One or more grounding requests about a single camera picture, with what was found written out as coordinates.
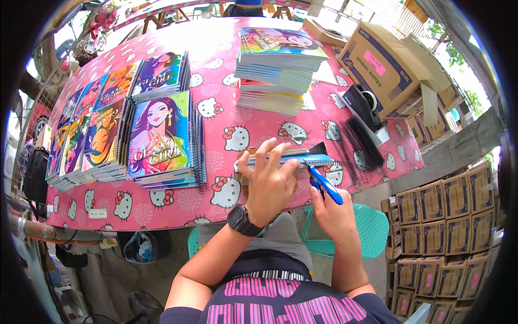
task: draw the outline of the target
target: hello kitty print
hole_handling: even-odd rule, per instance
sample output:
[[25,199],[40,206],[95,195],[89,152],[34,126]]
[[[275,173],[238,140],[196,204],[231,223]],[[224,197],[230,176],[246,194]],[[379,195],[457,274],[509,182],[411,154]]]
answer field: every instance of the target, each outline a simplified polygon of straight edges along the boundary
[[[289,20],[271,19],[274,22],[270,22],[256,17],[241,17],[240,20],[219,18],[203,21],[213,28],[192,24],[192,29],[187,29],[189,22],[184,26],[172,25],[109,49],[106,54],[80,68],[75,77],[69,78],[50,117],[49,124],[52,126],[57,123],[56,116],[61,116],[67,92],[86,86],[95,73],[98,79],[137,60],[174,51],[178,42],[189,42],[197,49],[190,50],[189,86],[194,107],[204,118],[207,183],[196,188],[155,191],[148,191],[131,180],[93,182],[66,192],[49,187],[47,201],[54,205],[54,212],[50,213],[48,224],[72,229],[141,231],[224,221],[233,206],[246,202],[242,180],[233,177],[237,154],[243,150],[258,148],[265,140],[276,137],[277,143],[291,143],[292,148],[309,149],[324,142],[329,156],[339,158],[335,145],[348,143],[346,135],[340,131],[340,123],[347,120],[350,113],[340,104],[342,101],[336,93],[347,88],[343,84],[354,82],[334,58],[331,46],[323,43],[322,49],[330,57],[328,63],[335,80],[342,85],[314,80],[310,96],[316,110],[301,110],[293,117],[237,108],[239,88],[236,87],[238,79],[234,71],[240,41],[237,32],[240,28],[265,23],[281,23],[287,29],[301,26]],[[177,28],[182,28],[183,32],[175,32]],[[319,171],[337,187],[354,192],[423,167],[421,153],[406,121],[389,120],[387,130],[390,140],[378,148],[384,158],[379,170],[369,171],[366,152],[349,147],[348,162],[361,175],[359,180],[351,177],[349,167],[341,165],[319,168]],[[293,195],[289,209],[311,203],[306,181],[307,175],[297,177],[299,189]],[[90,219],[88,211],[93,208],[105,209],[107,218]]]

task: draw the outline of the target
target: blue scissors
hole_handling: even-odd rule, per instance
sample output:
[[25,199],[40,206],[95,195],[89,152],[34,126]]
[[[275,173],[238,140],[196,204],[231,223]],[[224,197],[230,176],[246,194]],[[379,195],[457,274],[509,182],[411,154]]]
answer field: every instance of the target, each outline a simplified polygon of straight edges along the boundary
[[320,174],[320,172],[317,171],[317,169],[308,164],[306,161],[304,161],[306,164],[306,168],[309,172],[309,182],[311,185],[315,188],[317,188],[320,193],[322,194],[322,197],[324,196],[324,191],[322,191],[322,188],[327,192],[327,194],[333,199],[335,203],[338,205],[343,204],[343,198],[340,196],[338,191],[336,190],[335,186],[329,182],[323,175]]

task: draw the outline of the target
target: stack of notebooks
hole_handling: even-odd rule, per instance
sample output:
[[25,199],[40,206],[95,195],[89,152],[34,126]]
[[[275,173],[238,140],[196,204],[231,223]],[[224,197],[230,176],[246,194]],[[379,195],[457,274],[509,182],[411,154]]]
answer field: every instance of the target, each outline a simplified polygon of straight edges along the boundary
[[137,104],[130,138],[129,176],[148,190],[207,181],[203,118],[189,91]]
[[304,31],[242,28],[234,74],[241,78],[237,105],[297,115],[313,73],[328,58]]
[[[191,136],[203,134],[203,123],[185,91],[189,77],[187,52],[170,52],[106,74],[74,93],[58,123],[46,181],[61,191],[132,178],[151,189],[206,182],[203,135]],[[130,153],[133,143],[143,144],[140,162],[135,162],[139,155]],[[156,179],[144,181],[136,172],[144,161],[146,170],[156,173],[162,168],[172,174],[161,175],[160,185]]]

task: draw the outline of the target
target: wristwatch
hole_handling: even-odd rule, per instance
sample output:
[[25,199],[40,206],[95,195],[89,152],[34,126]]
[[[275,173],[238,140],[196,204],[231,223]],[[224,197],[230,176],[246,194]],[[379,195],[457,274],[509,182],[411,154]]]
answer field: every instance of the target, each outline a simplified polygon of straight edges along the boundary
[[257,227],[248,219],[248,210],[241,204],[237,204],[227,216],[227,223],[231,229],[245,236],[257,236],[263,227]]

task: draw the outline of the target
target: black t-shirt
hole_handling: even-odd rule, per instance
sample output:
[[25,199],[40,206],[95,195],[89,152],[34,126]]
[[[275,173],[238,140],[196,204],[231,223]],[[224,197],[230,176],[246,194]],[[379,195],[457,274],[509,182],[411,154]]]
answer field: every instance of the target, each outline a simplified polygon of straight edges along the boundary
[[400,323],[381,299],[352,299],[311,281],[307,267],[273,250],[241,254],[212,294],[205,310],[172,307],[160,324],[340,324]]

